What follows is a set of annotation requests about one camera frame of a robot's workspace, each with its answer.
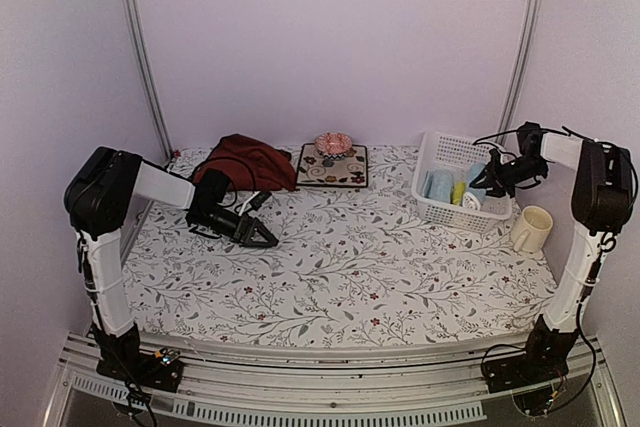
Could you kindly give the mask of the blue cartoon towel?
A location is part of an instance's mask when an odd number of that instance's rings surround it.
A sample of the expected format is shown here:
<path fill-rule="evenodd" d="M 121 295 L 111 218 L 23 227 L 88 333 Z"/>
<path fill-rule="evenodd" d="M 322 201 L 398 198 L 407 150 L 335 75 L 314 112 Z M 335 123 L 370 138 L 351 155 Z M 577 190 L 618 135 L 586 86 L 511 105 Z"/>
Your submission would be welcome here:
<path fill-rule="evenodd" d="M 476 179 L 483 182 L 485 177 L 486 164 L 482 162 L 474 163 L 468 171 L 465 192 L 462 197 L 461 206 L 466 209 L 480 211 L 487 197 L 487 189 L 476 187 Z"/>

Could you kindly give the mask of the white plastic basket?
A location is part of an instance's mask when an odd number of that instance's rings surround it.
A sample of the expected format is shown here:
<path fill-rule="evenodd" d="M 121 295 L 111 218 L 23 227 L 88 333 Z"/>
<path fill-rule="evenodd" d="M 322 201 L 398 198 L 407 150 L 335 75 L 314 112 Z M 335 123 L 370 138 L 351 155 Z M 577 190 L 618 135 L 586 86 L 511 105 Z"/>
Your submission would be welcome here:
<path fill-rule="evenodd" d="M 490 159 L 487 145 L 474 145 L 474 140 L 440 132 L 424 132 L 414 169 L 411 194 L 417 202 L 418 216 L 428 223 L 442 224 L 477 233 L 491 230 L 497 223 L 511 218 L 514 200 L 487 197 L 479 210 L 439 202 L 424 196 L 427 178 L 435 171 L 450 172 L 453 182 L 467 183 L 470 168 Z"/>

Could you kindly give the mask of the dark red towel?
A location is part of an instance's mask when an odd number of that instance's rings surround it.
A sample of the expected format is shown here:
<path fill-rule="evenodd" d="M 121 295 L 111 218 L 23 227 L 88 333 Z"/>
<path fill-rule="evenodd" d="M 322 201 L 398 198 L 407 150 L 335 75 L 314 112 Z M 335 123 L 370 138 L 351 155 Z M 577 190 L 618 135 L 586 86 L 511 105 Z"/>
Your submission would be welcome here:
<path fill-rule="evenodd" d="M 262 141 L 232 134 L 220 139 L 208 157 L 198 164 L 191 181 L 198 184 L 209 169 L 226 174 L 236 191 L 294 191 L 296 171 L 292 155 Z"/>

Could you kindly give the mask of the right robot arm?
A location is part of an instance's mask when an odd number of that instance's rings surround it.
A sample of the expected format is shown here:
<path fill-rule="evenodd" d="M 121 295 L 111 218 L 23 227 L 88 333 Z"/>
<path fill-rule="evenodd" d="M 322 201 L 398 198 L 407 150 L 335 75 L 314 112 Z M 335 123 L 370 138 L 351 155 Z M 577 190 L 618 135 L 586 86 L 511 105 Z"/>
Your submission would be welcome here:
<path fill-rule="evenodd" d="M 638 175 L 629 150 L 611 142 L 533 122 L 511 132 L 516 135 L 519 155 L 504 160 L 502 151 L 492 148 L 490 160 L 470 186 L 490 197 L 513 197 L 518 188 L 538 186 L 548 176 L 550 163 L 574 171 L 571 250 L 554 297 L 542 314 L 549 331 L 573 334 L 579 330 L 601 266 L 631 218 Z"/>

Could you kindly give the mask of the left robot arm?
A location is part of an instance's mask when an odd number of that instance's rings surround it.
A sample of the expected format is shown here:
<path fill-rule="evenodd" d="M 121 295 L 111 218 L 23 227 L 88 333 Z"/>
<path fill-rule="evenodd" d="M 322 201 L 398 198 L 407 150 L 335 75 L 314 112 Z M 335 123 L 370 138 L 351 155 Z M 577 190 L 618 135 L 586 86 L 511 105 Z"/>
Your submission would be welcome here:
<path fill-rule="evenodd" d="M 258 218 L 222 205 L 231 185 L 230 177 L 216 169 L 187 179 L 135 153 L 105 146 L 92 153 L 67 187 L 64 206 L 76 231 L 79 270 L 99 335 L 120 339 L 137 331 L 120 254 L 121 228 L 134 197 L 184 210 L 194 232 L 205 227 L 247 248 L 278 245 Z"/>

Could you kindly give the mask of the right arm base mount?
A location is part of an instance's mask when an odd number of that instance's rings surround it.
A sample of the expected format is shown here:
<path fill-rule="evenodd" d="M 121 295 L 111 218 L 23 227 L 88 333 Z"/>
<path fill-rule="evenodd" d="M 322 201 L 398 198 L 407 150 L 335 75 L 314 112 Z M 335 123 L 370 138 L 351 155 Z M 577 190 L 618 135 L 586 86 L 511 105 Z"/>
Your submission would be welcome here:
<path fill-rule="evenodd" d="M 578 331 L 550 329 L 540 315 L 522 353 L 481 361 L 481 373 L 489 392 L 496 393 L 560 379 L 568 374 L 568 354 Z"/>

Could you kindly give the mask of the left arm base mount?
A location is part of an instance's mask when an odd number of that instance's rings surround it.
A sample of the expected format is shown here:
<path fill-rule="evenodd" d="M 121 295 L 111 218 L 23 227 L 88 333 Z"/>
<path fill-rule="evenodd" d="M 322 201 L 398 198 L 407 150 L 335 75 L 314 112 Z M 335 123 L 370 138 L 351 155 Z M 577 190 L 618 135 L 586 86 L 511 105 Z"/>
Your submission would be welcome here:
<path fill-rule="evenodd" d="M 134 387 L 149 387 L 171 393 L 178 391 L 183 362 L 169 349 L 161 349 L 154 354 L 142 352 L 136 324 L 121 336 L 107 334 L 95 324 L 92 325 L 92 332 L 101 354 L 96 368 L 99 375 Z"/>

